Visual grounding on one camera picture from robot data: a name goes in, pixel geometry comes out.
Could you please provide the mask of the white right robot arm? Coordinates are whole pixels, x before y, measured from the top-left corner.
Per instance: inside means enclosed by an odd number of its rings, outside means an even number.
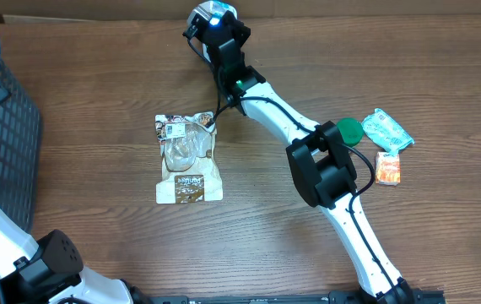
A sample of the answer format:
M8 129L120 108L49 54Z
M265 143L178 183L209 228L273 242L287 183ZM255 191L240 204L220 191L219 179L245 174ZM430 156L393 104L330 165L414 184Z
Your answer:
M312 121L285 102L272 85L245 63L241 50L251 34L235 10L218 1L197 5L184 36L198 39L198 56L210 67L218 91L217 113L228 108L261 123L286 147L298 194L329 220L349 255L359 281L358 303L413 303L407 281L386 256L363 211L351 155L333 122Z

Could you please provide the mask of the green lid jar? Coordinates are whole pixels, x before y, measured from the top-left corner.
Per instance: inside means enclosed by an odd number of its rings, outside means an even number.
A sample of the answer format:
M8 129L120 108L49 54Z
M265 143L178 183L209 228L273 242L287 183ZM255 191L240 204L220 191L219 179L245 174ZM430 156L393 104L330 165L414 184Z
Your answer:
M349 147L354 147L360 143L364 137L364 130L360 122L352 117L345 117L337 123L344 143Z

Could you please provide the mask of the small teal tissue pack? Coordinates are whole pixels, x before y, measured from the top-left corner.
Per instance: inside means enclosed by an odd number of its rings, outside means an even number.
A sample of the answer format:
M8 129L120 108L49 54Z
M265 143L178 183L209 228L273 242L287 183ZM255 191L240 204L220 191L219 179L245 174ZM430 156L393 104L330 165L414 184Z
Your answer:
M211 0L200 3L197 7L210 17L217 16L220 19L227 11L230 11L236 19L238 18L237 10L228 3Z

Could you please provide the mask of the orange tissue pack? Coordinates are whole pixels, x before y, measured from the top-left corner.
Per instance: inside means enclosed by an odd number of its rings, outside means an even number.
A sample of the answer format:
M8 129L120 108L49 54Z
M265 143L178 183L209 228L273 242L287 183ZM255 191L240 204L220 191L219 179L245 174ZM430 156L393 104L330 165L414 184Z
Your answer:
M387 152L376 154L376 183L396 186L401 182L401 167L399 155Z

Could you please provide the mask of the brown snack pouch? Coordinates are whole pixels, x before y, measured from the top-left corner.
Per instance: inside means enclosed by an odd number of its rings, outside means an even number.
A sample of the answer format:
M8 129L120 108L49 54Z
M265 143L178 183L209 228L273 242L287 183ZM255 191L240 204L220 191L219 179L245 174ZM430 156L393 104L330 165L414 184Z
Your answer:
M155 131L162 159L157 204L219 201L223 182L214 159L217 128L211 111L192 116L159 114Z

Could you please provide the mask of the teal tissue pack wrapper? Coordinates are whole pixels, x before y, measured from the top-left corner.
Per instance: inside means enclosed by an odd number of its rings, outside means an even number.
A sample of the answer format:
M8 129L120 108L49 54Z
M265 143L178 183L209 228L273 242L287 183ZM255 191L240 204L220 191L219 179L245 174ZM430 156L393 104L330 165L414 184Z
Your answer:
M391 155L414 145L414 139L381 108L367 116L361 126L370 140Z

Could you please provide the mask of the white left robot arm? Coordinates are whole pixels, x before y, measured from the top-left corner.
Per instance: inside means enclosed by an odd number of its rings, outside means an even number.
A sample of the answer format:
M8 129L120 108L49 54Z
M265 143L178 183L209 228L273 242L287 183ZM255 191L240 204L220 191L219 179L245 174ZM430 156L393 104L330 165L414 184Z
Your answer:
M0 60L0 303L145 303L124 280L84 266L66 234L36 240L41 114Z

